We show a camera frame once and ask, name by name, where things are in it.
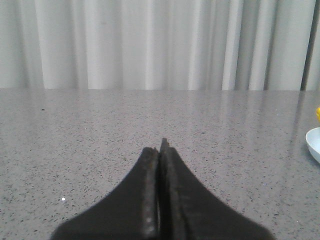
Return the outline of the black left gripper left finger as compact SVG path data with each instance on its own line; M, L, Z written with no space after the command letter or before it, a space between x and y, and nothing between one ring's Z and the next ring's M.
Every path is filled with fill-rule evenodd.
M145 147L121 183L105 198L62 223L53 240L157 240L159 152Z

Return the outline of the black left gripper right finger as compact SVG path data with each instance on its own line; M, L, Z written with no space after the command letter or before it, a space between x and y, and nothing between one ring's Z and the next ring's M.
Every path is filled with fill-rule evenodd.
M159 153L158 201L162 240L273 240L262 225L212 194L166 138Z

